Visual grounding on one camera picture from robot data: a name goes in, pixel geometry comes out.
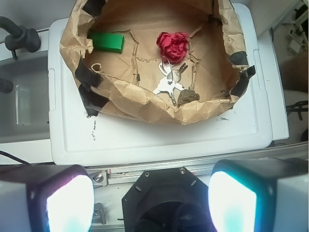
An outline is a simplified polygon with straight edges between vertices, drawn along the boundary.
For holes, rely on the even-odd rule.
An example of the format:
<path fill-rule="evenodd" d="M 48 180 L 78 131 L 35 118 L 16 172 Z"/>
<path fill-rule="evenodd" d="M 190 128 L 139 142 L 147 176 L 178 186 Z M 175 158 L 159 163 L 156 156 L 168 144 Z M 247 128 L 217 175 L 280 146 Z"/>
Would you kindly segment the gripper left finger with pad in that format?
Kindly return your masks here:
<path fill-rule="evenodd" d="M 2 165 L 2 232 L 87 232 L 94 187 L 80 165 Z"/>

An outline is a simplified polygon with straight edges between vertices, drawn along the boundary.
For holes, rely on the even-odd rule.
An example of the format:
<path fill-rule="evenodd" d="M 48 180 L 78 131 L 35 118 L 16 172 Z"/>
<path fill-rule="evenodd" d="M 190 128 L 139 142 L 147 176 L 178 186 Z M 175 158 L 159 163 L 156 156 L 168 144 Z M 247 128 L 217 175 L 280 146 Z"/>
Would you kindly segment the gripper right finger with pad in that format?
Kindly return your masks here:
<path fill-rule="evenodd" d="M 309 162 L 222 159 L 211 173 L 208 203 L 219 232 L 307 232 Z"/>

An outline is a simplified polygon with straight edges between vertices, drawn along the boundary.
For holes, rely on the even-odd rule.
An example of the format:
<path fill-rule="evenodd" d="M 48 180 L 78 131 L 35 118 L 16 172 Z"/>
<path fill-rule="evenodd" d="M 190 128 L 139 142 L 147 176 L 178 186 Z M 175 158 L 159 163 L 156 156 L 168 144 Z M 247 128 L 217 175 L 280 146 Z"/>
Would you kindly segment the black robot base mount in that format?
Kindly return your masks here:
<path fill-rule="evenodd" d="M 146 170 L 122 198 L 127 232 L 214 232 L 208 186 L 185 167 Z"/>

